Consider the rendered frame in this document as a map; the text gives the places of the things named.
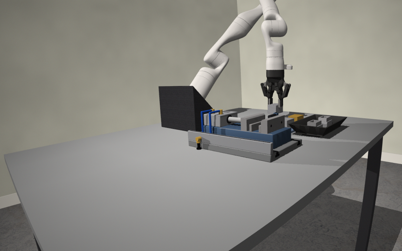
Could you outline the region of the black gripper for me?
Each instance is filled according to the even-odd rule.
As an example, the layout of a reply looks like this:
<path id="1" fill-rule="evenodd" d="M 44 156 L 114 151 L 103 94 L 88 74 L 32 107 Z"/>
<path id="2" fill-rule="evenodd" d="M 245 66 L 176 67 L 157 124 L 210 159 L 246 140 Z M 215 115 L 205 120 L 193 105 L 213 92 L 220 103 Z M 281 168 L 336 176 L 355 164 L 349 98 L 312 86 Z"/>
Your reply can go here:
<path id="1" fill-rule="evenodd" d="M 261 83 L 264 96 L 268 98 L 268 105 L 273 104 L 274 91 L 278 94 L 278 108 L 283 106 L 283 98 L 286 98 L 289 93 L 291 84 L 287 84 L 284 81 L 284 70 L 266 70 L 267 80 Z M 267 90 L 267 86 L 269 87 Z M 284 91 L 282 87 L 284 86 Z"/>

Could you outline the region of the white rectangular part with pocket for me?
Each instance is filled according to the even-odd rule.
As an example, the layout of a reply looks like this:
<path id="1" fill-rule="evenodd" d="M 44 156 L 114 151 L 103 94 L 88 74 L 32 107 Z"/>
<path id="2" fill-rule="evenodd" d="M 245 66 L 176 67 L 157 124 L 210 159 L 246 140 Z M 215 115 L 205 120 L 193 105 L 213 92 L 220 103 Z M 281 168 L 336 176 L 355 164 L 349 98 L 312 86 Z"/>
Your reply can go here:
<path id="1" fill-rule="evenodd" d="M 311 120 L 307 122 L 307 125 L 312 127 L 323 127 L 322 120 Z"/>
<path id="2" fill-rule="evenodd" d="M 320 116 L 319 120 L 322 120 L 323 127 L 328 127 L 332 124 L 331 116 Z"/>

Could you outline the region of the yellow rectangular block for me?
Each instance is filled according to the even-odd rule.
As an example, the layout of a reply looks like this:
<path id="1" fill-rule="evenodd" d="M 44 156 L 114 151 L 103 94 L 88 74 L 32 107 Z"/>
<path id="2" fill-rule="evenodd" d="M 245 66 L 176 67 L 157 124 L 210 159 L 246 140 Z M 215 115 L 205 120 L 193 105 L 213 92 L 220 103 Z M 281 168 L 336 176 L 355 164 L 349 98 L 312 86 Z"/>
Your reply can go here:
<path id="1" fill-rule="evenodd" d="M 294 115 L 288 116 L 288 118 L 293 118 L 293 119 L 295 119 L 295 121 L 297 121 L 297 120 L 303 119 L 304 115 L 294 114 Z"/>

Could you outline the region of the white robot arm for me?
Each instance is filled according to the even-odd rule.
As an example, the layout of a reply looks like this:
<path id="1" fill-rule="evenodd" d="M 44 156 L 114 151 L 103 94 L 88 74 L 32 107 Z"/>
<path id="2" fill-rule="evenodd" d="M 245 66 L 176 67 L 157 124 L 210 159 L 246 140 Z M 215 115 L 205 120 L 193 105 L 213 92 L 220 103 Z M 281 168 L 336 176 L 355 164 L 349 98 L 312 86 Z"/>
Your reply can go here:
<path id="1" fill-rule="evenodd" d="M 244 38 L 263 15 L 261 30 L 266 43 L 266 70 L 292 69 L 284 64 L 283 45 L 271 40 L 271 37 L 283 37 L 287 33 L 285 20 L 280 16 L 276 0 L 259 0 L 258 7 L 239 14 L 222 37 L 213 45 L 204 57 L 210 67 L 202 67 L 190 84 L 205 99 L 212 86 L 229 62 L 229 57 L 219 50 L 231 41 Z"/>

